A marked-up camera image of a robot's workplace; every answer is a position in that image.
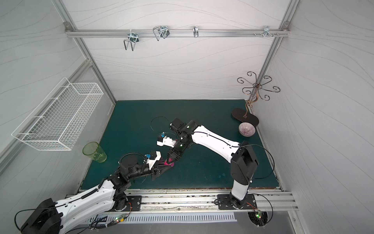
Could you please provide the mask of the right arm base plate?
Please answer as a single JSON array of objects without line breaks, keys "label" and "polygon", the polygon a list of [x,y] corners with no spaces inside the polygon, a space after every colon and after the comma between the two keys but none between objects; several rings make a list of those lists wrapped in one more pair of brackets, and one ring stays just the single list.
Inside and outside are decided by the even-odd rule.
[{"label": "right arm base plate", "polygon": [[257,210],[254,195],[247,194],[243,200],[239,200],[232,194],[219,194],[214,200],[219,210]]}]

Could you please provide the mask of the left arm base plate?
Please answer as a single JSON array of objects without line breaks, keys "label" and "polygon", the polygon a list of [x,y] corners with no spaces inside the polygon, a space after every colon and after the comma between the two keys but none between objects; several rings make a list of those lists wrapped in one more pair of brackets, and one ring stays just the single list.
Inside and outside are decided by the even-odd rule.
[{"label": "left arm base plate", "polygon": [[127,196],[121,201],[116,201],[110,212],[140,211],[141,196]]}]

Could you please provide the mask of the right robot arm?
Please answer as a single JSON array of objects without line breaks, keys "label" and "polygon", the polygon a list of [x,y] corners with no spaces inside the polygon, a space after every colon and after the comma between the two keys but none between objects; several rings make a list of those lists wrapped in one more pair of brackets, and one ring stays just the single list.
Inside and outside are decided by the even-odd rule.
[{"label": "right robot arm", "polygon": [[170,147],[164,164],[173,166],[194,143],[206,147],[230,163],[233,187],[227,200],[221,200],[219,203],[225,204],[230,209],[245,208],[249,204],[248,188],[259,166],[253,150],[255,145],[248,144],[246,141],[239,143],[228,140],[195,121],[185,123],[176,118],[169,124],[169,128],[176,135],[176,139],[168,137],[165,132],[162,132],[157,139],[157,145]]}]

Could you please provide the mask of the magenta paint jar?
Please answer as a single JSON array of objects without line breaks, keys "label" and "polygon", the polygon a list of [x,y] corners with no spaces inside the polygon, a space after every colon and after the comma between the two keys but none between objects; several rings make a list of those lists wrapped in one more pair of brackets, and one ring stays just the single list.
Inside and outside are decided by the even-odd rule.
[{"label": "magenta paint jar", "polygon": [[173,167],[174,166],[174,160],[171,160],[171,159],[165,160],[164,165]]}]

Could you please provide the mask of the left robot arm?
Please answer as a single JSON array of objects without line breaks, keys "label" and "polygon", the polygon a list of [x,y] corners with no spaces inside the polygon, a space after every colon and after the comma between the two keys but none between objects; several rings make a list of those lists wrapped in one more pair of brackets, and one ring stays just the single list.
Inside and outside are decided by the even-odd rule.
[{"label": "left robot arm", "polygon": [[46,199],[30,209],[31,215],[16,228],[22,234],[66,234],[102,212],[125,211],[130,209],[125,191],[130,188],[131,180],[143,176],[156,179],[174,166],[174,161],[163,159],[159,151],[147,155],[128,153],[118,163],[117,170],[95,187],[67,199]]}]

